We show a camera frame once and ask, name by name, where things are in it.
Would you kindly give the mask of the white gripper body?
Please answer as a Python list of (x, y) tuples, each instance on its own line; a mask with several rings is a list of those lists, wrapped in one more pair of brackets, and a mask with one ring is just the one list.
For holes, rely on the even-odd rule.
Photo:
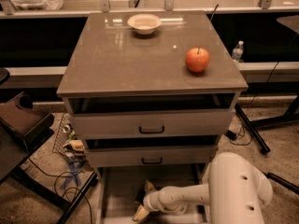
[(149, 212), (168, 211), (170, 203), (170, 193), (166, 189), (150, 189), (143, 198), (143, 205)]

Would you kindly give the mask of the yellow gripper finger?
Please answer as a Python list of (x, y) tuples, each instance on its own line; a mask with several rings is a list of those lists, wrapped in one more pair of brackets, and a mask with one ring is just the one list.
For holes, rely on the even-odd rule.
[(154, 185), (150, 181), (146, 180), (145, 181), (145, 185), (144, 185), (144, 191), (147, 194), (149, 194), (149, 193), (151, 193), (151, 192), (153, 192), (155, 190), (156, 190), (156, 188), (154, 187)]
[(133, 216), (133, 221), (134, 222), (140, 222), (141, 220), (143, 220), (145, 217), (147, 217), (149, 215), (149, 211), (142, 205), (140, 204), (137, 207), (137, 210)]

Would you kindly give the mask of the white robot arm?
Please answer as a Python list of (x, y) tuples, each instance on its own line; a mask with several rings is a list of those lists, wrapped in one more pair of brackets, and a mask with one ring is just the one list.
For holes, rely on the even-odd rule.
[(209, 164), (208, 182), (157, 190), (145, 182), (145, 195), (133, 221), (151, 212), (182, 215), (190, 203), (207, 205), (210, 224), (264, 224), (262, 209), (270, 204), (273, 188), (267, 177), (243, 157), (223, 152)]

